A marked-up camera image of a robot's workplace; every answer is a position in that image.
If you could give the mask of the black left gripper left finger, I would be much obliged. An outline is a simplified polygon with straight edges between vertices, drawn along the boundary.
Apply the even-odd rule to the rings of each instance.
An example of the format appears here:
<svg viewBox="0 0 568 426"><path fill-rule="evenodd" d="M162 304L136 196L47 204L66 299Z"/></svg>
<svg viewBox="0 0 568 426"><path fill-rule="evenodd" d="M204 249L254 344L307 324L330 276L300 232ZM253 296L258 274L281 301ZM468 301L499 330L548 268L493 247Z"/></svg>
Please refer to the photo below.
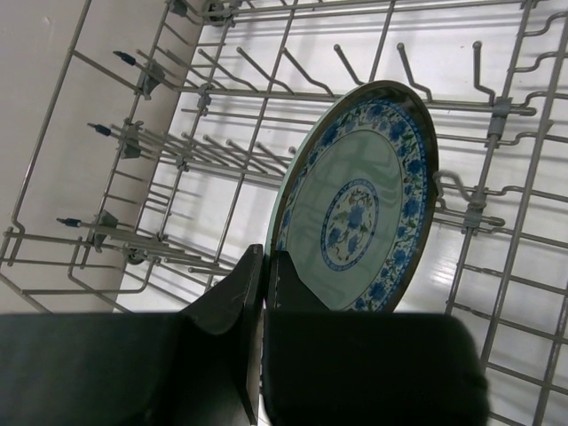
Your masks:
<svg viewBox="0 0 568 426"><path fill-rule="evenodd" d="M263 257L180 312L4 315L2 424L255 424Z"/></svg>

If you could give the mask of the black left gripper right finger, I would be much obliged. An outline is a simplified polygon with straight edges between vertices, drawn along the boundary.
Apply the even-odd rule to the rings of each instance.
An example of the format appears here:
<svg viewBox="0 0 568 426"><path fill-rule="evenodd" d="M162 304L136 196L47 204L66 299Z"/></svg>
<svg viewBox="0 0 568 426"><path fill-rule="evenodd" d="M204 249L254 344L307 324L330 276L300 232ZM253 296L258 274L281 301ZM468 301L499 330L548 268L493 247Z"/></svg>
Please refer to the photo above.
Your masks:
<svg viewBox="0 0 568 426"><path fill-rule="evenodd" d="M331 311L289 253L270 262L264 409L274 425L485 425L489 385L461 321Z"/></svg>

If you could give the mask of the blue floral plate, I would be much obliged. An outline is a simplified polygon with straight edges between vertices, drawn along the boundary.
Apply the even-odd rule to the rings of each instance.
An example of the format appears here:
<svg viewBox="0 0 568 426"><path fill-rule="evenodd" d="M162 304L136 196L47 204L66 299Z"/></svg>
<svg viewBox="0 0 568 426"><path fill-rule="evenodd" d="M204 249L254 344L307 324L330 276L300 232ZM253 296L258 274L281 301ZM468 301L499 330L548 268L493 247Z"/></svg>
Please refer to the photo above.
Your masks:
<svg viewBox="0 0 568 426"><path fill-rule="evenodd" d="M287 252L333 311L391 312L421 260L438 190L430 113L403 83L363 84L314 123L282 180L265 254Z"/></svg>

